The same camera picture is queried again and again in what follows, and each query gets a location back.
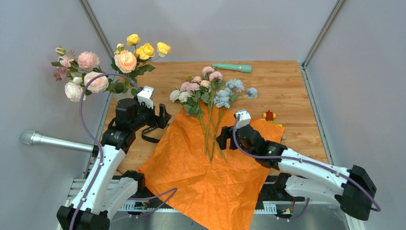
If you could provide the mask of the loose blue grey flower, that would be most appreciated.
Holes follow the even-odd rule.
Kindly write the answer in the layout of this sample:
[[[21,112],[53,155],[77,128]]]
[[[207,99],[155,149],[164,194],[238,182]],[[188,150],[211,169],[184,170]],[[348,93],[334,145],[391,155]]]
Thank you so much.
[[[248,99],[255,99],[258,97],[258,90],[254,87],[248,88],[246,90],[245,97]]]

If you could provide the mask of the orange yellow wrapping paper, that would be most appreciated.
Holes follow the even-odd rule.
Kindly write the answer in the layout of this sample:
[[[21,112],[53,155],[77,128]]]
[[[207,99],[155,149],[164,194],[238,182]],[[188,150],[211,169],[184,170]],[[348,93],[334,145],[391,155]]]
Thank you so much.
[[[269,174],[238,150],[224,151],[209,161],[200,122],[188,117],[179,105],[151,156],[139,168],[146,186],[163,194],[168,205],[210,230],[247,230],[259,192]],[[166,191],[177,188],[173,197]]]

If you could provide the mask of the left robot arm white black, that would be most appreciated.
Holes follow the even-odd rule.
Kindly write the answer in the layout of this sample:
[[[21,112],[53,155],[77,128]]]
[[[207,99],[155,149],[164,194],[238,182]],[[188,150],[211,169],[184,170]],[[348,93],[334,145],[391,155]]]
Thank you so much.
[[[108,192],[108,187],[121,161],[136,139],[136,131],[164,129],[171,115],[164,104],[159,114],[138,99],[121,99],[115,108],[115,118],[97,145],[99,153],[89,176],[71,204],[61,206],[56,214],[64,230],[107,230],[111,220],[132,196],[141,198],[147,185],[142,173],[126,171],[119,183]]]

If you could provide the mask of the pink flowers in vase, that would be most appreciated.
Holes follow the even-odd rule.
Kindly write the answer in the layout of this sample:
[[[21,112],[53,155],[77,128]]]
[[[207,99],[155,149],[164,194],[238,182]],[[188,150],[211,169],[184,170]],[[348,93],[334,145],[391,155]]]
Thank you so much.
[[[109,81],[106,76],[94,80],[87,88],[89,81],[103,74],[100,69],[99,57],[89,51],[75,55],[74,51],[67,52],[59,46],[55,49],[57,61],[51,65],[55,67],[53,76],[56,81],[68,80],[64,86],[66,97],[72,102],[79,102],[82,93],[85,96],[107,91]]]

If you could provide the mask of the flower bouquet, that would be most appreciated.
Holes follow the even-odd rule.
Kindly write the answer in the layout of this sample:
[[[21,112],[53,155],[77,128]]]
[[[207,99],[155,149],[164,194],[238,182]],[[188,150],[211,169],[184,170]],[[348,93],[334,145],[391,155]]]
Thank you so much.
[[[204,136],[204,153],[209,162],[214,159],[219,144],[215,140],[225,112],[237,100],[245,86],[240,79],[224,80],[223,74],[215,67],[202,69],[200,76],[189,79],[169,94],[169,101],[183,106],[186,114],[198,119]]]

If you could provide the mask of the pile of coloured toy blocks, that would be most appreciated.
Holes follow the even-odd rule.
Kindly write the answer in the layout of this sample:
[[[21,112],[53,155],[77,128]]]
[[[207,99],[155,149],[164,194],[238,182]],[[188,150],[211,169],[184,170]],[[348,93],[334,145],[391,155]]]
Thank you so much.
[[[264,121],[267,121],[267,122],[276,124],[276,125],[278,125],[278,126],[280,126],[280,127],[283,127],[282,124],[277,124],[277,123],[275,122],[275,118],[276,118],[276,114],[273,113],[272,111],[268,110],[268,111],[266,111],[266,112],[264,112],[264,113],[262,114],[261,120],[264,120]]]

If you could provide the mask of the pink white rose stem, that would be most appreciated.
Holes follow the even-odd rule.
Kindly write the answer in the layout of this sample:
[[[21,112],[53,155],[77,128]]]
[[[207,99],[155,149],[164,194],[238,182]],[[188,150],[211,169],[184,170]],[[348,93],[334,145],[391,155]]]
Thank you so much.
[[[125,49],[123,43],[118,43],[116,45],[112,64],[117,67],[121,74],[129,77],[129,74],[136,69],[137,58],[132,52]]]

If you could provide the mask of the black ribbon with gold text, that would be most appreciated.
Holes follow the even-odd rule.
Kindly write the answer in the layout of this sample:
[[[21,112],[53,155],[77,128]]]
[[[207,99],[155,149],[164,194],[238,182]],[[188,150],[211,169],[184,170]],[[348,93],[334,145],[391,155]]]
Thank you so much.
[[[153,137],[149,137],[147,134],[158,129],[158,126],[150,126],[148,128],[145,128],[144,130],[142,130],[141,132],[141,137],[143,140],[149,142],[149,143],[154,143],[157,144],[160,142],[160,139],[157,138],[153,138]]]

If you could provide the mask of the teal handheld tool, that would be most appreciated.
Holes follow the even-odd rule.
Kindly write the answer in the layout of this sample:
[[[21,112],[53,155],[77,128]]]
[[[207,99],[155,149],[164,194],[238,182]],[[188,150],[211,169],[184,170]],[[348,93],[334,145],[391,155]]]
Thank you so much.
[[[239,72],[243,72],[243,73],[251,73],[252,72],[252,66],[251,65],[213,63],[212,67],[217,68],[217,69],[239,71]]]

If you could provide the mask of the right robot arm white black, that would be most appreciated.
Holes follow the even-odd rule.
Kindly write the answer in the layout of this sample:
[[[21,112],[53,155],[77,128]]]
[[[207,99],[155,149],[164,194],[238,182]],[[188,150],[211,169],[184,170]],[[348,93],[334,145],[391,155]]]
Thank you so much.
[[[322,163],[270,140],[247,125],[222,128],[216,138],[220,149],[240,150],[266,168],[282,171],[273,193],[279,200],[307,197],[334,204],[347,215],[367,221],[371,211],[381,211],[374,197],[377,188],[367,171],[353,165],[348,169]]]

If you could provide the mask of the silver microphone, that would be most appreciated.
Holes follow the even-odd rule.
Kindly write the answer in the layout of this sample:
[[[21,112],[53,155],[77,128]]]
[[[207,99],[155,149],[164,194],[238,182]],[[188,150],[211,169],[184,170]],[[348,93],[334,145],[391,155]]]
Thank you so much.
[[[27,130],[21,133],[20,142],[30,146],[50,146],[73,151],[90,153],[93,157],[99,153],[99,147],[94,144],[72,141],[45,135],[39,131]]]

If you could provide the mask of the yellow rose stem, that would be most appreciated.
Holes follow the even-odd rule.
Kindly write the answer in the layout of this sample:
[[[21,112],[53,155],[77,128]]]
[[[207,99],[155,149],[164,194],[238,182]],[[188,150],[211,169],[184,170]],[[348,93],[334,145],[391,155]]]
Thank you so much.
[[[143,75],[147,71],[151,72],[155,67],[150,62],[163,58],[171,52],[171,46],[164,42],[158,42],[156,47],[153,47],[150,43],[145,43],[137,48],[139,42],[140,37],[138,34],[131,34],[126,38],[127,45],[134,47],[133,54],[137,58],[136,69],[131,72],[132,76]]]

